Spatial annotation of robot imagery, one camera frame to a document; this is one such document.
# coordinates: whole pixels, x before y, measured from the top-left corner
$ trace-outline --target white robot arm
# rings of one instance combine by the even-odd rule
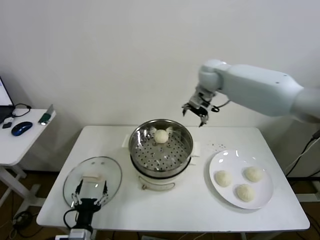
[[[302,122],[320,122],[320,88],[304,88],[288,74],[214,59],[200,68],[198,77],[195,93],[182,112],[198,115],[200,127],[207,123],[209,112],[219,111],[211,105],[216,92],[267,116],[291,115]]]

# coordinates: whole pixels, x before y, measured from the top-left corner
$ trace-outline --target clear glass pot lid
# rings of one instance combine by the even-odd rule
[[[83,182],[79,193],[80,199],[100,199],[106,182],[107,199],[103,203],[105,205],[116,195],[120,187],[121,167],[114,159],[107,156],[92,157],[76,166],[68,174],[63,185],[64,200],[71,208],[74,206],[72,193],[76,192],[81,180]]]

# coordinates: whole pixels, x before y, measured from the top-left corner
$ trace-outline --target stainless steel pot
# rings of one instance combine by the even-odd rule
[[[166,143],[156,143],[156,130],[166,130]],[[153,179],[167,179],[186,169],[193,149],[190,132],[180,123],[155,119],[140,125],[129,139],[130,157],[134,167],[143,175]]]

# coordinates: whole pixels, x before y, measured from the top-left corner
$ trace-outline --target desk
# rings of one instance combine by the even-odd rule
[[[37,217],[43,226],[64,227],[63,215],[70,208],[63,198],[68,173],[82,161],[97,156],[115,159],[122,169],[122,183],[115,197],[95,213],[97,230],[155,232],[272,232],[308,229],[310,223],[278,162],[257,128],[188,127],[200,143],[200,157],[192,161],[188,177],[170,191],[143,190],[122,144],[133,126],[86,126],[73,146]],[[226,202],[209,182],[208,162],[226,149],[252,153],[274,182],[271,201],[258,210],[246,210]],[[74,213],[66,218],[75,224]]]
[[[17,211],[18,213],[26,210],[29,206],[41,207],[45,201],[45,198],[36,197],[36,193],[40,187],[39,184],[33,185],[31,190],[28,190],[19,182],[19,178],[25,178],[27,175],[17,164],[48,126],[48,124],[38,124],[39,119],[46,111],[46,109],[31,109],[28,114],[15,118],[12,127],[26,121],[33,123],[33,126],[20,136],[13,136],[11,134],[12,127],[2,129],[3,123],[0,124],[0,180],[8,186],[8,189],[0,199],[0,206],[6,200],[11,190],[13,190],[24,198],[22,205]],[[25,112],[26,109],[17,108],[13,113],[21,115]],[[12,168],[17,174],[16,177],[13,177],[5,167]]]

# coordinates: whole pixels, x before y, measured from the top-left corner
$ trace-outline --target laptop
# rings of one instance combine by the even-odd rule
[[[0,77],[0,124],[15,110],[11,97]]]

